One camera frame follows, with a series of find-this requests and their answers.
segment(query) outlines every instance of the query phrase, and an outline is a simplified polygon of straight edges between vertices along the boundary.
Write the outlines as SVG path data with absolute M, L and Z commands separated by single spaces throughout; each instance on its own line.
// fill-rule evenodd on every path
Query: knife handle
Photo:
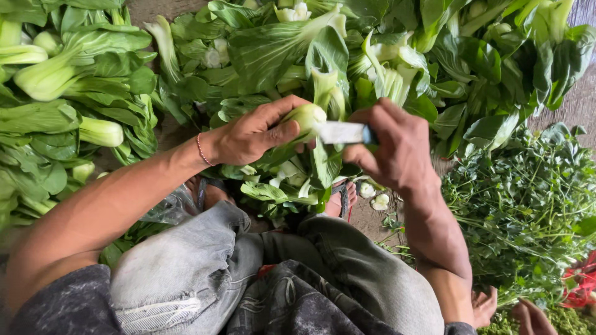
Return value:
M 368 125 L 362 128 L 362 143 L 378 145 L 377 134 Z

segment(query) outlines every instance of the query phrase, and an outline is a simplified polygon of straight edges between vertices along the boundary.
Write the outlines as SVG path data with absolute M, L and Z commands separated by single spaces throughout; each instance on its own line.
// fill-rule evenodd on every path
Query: jeans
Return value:
M 262 265 L 293 259 L 404 335 L 443 334 L 430 284 L 346 221 L 317 215 L 297 235 L 247 233 L 250 219 L 220 201 L 126 252 L 112 273 L 126 334 L 218 334 Z

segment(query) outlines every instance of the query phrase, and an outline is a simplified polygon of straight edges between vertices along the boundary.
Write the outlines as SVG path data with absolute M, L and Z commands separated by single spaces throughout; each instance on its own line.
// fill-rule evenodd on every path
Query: sandal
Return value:
M 203 213 L 203 207 L 205 205 L 205 191 L 207 190 L 207 185 L 213 185 L 227 194 L 229 194 L 229 191 L 224 182 L 220 179 L 207 178 L 204 176 L 199 177 L 201 178 L 201 181 L 198 184 L 196 206 L 200 214 Z
M 347 210 L 350 206 L 350 199 L 347 196 L 347 188 L 346 188 L 346 181 L 343 181 L 338 186 L 331 189 L 331 195 L 341 192 L 342 197 L 342 210 L 340 211 L 339 217 L 344 218 L 346 216 Z M 358 180 L 355 182 L 356 184 L 356 195 L 360 195 L 360 189 L 362 188 L 362 181 Z

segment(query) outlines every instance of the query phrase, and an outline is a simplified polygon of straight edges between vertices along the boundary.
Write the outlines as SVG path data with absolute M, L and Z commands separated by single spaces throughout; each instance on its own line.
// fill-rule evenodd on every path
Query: bracelet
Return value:
M 215 165 L 211 164 L 211 162 L 205 158 L 205 155 L 203 154 L 203 150 L 201 150 L 201 142 L 199 141 L 200 137 L 201 137 L 201 133 L 198 133 L 198 135 L 197 135 L 198 154 L 201 155 L 201 157 L 203 158 L 203 160 L 205 162 L 207 162 L 207 164 L 209 164 L 211 166 L 215 166 Z

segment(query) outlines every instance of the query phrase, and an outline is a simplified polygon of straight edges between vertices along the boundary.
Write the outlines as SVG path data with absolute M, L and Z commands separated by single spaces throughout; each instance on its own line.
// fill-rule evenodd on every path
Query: man's left hand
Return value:
M 310 104 L 295 95 L 258 106 L 225 126 L 201 134 L 201 150 L 211 164 L 246 165 L 272 147 L 288 143 L 300 134 L 296 121 L 278 123 L 292 109 Z
M 474 328 L 488 327 L 491 324 L 491 318 L 496 311 L 496 288 L 491 286 L 488 295 L 484 292 L 472 291 L 472 308 L 474 309 Z

